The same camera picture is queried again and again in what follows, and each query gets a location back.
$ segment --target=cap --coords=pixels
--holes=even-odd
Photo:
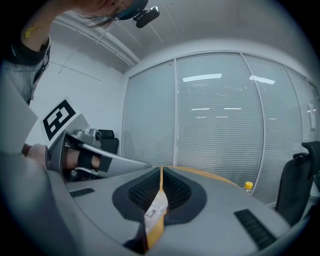
[[[147,6],[149,0],[134,0],[132,6],[121,14],[119,20],[129,20],[137,16]]]
[[[251,190],[253,188],[254,184],[250,181],[247,181],[244,185],[244,187],[248,190]]]

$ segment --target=black camera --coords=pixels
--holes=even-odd
[[[133,18],[136,22],[136,27],[142,29],[145,25],[149,24],[160,15],[158,7],[152,7],[151,9],[143,9],[137,16]]]

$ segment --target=hair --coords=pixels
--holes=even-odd
[[[103,16],[89,16],[89,17],[84,17],[81,15],[78,15],[82,19],[87,20],[86,25],[90,28],[99,28],[103,26],[109,26],[114,19],[110,17],[103,17]]]

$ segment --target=black slot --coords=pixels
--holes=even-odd
[[[248,209],[236,211],[234,215],[260,250],[276,241],[276,238]]]
[[[70,192],[70,195],[71,197],[76,198],[76,197],[84,196],[86,194],[90,194],[92,192],[95,192],[95,191],[91,187],[88,187],[88,188],[72,191]]]

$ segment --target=person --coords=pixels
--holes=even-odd
[[[140,0],[48,0],[26,22],[20,33],[10,43],[0,66],[0,83],[12,85],[30,104],[42,74],[50,61],[51,39],[49,36],[54,19],[70,10],[83,17],[89,27],[108,26],[119,17],[139,8]],[[25,144],[22,154],[46,168],[47,147]],[[64,169],[78,166],[80,151],[68,148]],[[92,168],[97,169],[100,158],[92,156]]]

